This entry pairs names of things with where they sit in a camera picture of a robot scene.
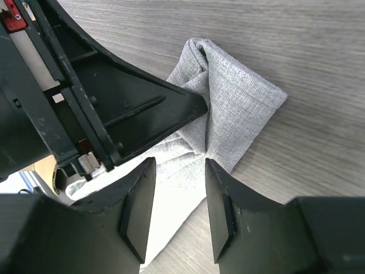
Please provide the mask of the grey cloth napkin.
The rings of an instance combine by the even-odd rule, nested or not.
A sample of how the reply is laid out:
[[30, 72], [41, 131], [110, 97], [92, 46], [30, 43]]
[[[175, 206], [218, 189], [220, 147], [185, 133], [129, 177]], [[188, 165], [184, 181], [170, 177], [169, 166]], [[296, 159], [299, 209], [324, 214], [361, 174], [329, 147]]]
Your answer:
[[156, 187], [146, 264], [205, 198], [206, 158], [232, 171], [287, 98], [279, 87], [203, 38], [186, 41], [168, 82], [201, 95], [208, 113], [113, 171], [99, 170], [94, 180], [79, 179], [66, 188], [70, 199], [79, 200], [154, 157]]

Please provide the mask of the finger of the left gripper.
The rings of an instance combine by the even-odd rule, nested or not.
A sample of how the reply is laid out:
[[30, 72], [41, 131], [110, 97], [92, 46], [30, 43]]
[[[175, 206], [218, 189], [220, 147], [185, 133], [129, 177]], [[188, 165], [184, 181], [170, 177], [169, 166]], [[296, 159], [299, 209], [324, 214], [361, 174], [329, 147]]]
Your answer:
[[206, 114], [202, 96], [120, 59], [88, 35], [57, 1], [31, 1], [72, 92], [76, 118], [94, 132], [90, 146], [107, 170], [141, 155]]

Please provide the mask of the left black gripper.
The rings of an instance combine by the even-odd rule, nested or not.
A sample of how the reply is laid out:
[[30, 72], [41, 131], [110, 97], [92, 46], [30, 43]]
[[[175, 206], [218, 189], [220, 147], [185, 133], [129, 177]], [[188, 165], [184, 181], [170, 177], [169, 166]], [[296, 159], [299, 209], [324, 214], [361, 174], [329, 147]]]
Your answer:
[[48, 154], [86, 175], [79, 158], [92, 152], [111, 171], [114, 69], [76, 46], [82, 36], [57, 1], [31, 4], [42, 35], [19, 1], [1, 12], [1, 178]]

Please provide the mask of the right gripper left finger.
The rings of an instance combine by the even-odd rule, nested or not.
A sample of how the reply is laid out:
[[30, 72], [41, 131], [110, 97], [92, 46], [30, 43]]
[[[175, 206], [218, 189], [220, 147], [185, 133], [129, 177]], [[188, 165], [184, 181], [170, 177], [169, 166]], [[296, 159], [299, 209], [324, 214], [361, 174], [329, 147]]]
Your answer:
[[72, 205], [44, 195], [1, 195], [2, 273], [138, 273], [156, 183], [147, 158]]

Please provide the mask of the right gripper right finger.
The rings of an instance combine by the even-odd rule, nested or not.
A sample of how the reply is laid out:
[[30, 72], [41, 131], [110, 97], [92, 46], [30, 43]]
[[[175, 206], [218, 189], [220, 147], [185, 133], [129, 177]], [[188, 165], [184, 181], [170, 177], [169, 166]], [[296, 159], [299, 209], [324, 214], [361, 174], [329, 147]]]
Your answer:
[[205, 162], [214, 262], [221, 273], [363, 273], [364, 198], [277, 203]]

